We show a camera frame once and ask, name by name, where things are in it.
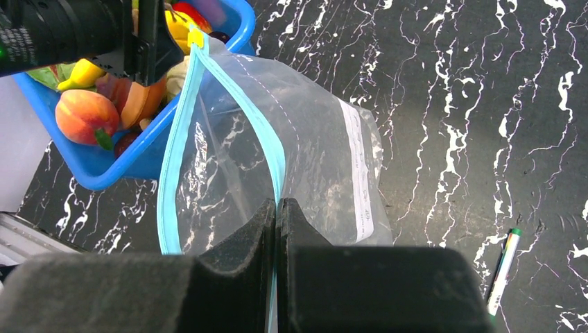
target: white marker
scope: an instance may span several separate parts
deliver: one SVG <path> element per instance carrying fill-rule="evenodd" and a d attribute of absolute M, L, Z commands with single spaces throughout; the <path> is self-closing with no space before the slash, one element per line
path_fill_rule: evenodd
<path fill-rule="evenodd" d="M 517 250 L 517 245 L 519 244 L 519 239 L 521 238 L 522 234 L 523 232 L 520 229 L 512 229 L 508 235 L 506 245 L 504 246 L 502 259 L 500 259 L 500 265 L 498 267 L 498 273 L 496 274 L 496 278 L 492 284 L 492 291 L 490 292 L 490 297 L 488 298 L 488 313 L 490 313 L 490 316 L 492 316 L 492 321 L 494 321 L 496 318 L 496 312 L 498 311 L 498 306 L 500 305 L 500 299 L 502 298 L 504 287 L 506 287 L 508 271 L 510 270 L 512 259 L 515 258 L 515 251 Z"/>

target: blue plastic bin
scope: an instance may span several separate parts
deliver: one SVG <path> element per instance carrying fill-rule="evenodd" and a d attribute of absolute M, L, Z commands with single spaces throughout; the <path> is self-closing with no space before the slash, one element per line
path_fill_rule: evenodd
<path fill-rule="evenodd" d="M 255 14 L 246 0 L 188 0 L 215 31 L 232 36 L 229 51 L 253 56 L 251 35 Z M 69 141 L 55 122 L 55 105 L 60 95 L 25 73 L 14 75 L 22 92 L 55 142 L 73 176 L 83 187 L 100 190 L 121 177 L 159 179 L 167 139 L 179 95 L 153 120 L 149 127 L 118 159 L 112 151 Z M 121 136 L 117 133 L 114 139 Z"/>

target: yellow banana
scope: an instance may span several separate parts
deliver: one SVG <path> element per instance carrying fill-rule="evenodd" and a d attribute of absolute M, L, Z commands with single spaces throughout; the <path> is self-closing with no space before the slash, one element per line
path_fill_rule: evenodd
<path fill-rule="evenodd" d="M 69 89 L 85 89 L 94 86 L 96 80 L 105 72 L 86 59 L 82 59 L 73 67 L 69 78 L 61 82 L 57 89 L 61 92 Z"/>

